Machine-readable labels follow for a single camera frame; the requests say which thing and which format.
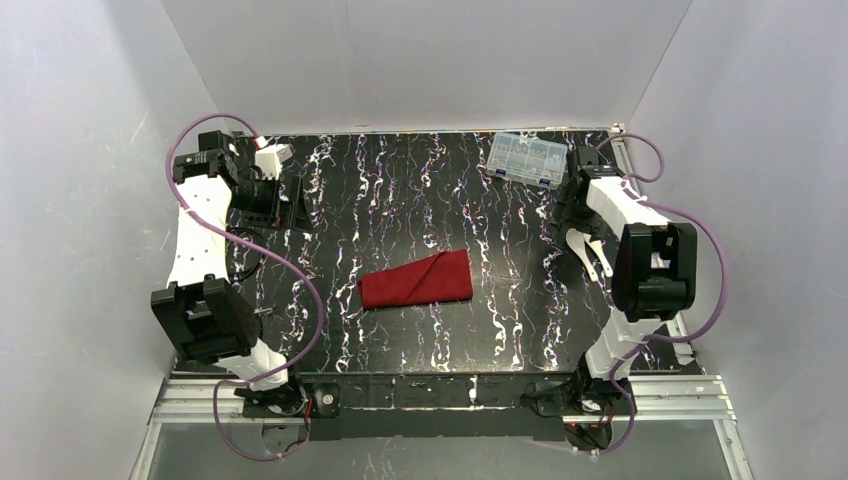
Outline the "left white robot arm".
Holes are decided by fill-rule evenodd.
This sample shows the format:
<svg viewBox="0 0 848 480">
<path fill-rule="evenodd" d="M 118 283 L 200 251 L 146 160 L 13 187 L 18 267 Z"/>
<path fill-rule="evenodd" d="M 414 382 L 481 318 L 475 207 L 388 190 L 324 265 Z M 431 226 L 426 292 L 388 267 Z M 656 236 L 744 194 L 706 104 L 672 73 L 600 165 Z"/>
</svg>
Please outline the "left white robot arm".
<svg viewBox="0 0 848 480">
<path fill-rule="evenodd" d="M 236 395 L 274 414 L 298 415 L 308 405 L 306 390 L 283 369 L 285 356 L 263 341 L 260 317 L 236 287 L 255 270 L 231 271 L 227 262 L 228 244 L 262 245 L 262 229 L 310 230 L 301 178 L 281 173 L 293 148 L 222 131 L 199 134 L 198 146 L 172 162 L 170 178 L 183 198 L 177 245 L 151 309 L 181 359 L 242 381 L 258 377 Z"/>
</svg>

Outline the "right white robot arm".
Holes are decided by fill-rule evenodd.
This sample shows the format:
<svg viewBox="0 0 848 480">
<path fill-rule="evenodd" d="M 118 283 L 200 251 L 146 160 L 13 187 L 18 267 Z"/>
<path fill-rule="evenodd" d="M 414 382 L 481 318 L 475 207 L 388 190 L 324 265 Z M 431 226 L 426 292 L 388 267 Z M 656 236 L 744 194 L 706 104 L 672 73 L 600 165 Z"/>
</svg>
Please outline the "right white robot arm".
<svg viewBox="0 0 848 480">
<path fill-rule="evenodd" d="M 647 206 L 623 172 L 593 147 L 567 156 L 568 179 L 550 222 L 591 279 L 595 255 L 613 305 L 600 337 L 581 355 L 564 390 L 586 413 L 622 398 L 637 348 L 695 297 L 697 231 Z"/>
</svg>

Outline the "red cloth napkin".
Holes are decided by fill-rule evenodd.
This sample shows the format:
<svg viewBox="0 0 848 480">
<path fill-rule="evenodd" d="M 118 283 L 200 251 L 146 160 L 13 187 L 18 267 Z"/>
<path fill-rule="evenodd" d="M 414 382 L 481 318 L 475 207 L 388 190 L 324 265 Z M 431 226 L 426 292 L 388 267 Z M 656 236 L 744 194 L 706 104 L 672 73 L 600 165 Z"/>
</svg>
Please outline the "red cloth napkin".
<svg viewBox="0 0 848 480">
<path fill-rule="evenodd" d="M 473 297 L 466 249 L 440 252 L 364 275 L 357 286 L 365 310 L 466 301 Z"/>
</svg>

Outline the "white plastic knife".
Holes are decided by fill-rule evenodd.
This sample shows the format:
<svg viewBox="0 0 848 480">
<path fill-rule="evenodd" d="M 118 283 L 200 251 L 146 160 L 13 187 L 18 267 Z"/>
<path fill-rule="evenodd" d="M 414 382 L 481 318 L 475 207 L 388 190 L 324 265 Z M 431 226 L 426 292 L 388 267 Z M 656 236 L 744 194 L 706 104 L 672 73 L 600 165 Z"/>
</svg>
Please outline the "white plastic knife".
<svg viewBox="0 0 848 480">
<path fill-rule="evenodd" d="M 611 278 L 614 274 L 614 271 L 613 271 L 612 265 L 610 264 L 606 254 L 604 252 L 602 241 L 601 240 L 591 240 L 587 243 L 587 245 L 594 252 L 595 256 L 598 258 L 598 260 L 599 260 L 599 262 L 600 262 L 600 264 L 603 268 L 604 276 Z"/>
</svg>

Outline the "white plastic spoon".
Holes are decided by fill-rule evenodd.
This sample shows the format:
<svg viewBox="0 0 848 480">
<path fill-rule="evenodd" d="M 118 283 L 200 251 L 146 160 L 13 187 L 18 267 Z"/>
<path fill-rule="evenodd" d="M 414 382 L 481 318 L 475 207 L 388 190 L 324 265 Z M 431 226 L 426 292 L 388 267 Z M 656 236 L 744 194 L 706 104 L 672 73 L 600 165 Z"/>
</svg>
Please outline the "white plastic spoon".
<svg viewBox="0 0 848 480">
<path fill-rule="evenodd" d="M 588 278 L 592 282 L 597 282 L 597 272 L 594 268 L 593 262 L 588 257 L 586 250 L 587 243 L 584 234 L 577 229 L 569 229 L 565 234 L 565 239 L 567 246 L 581 261 L 587 272 Z"/>
</svg>

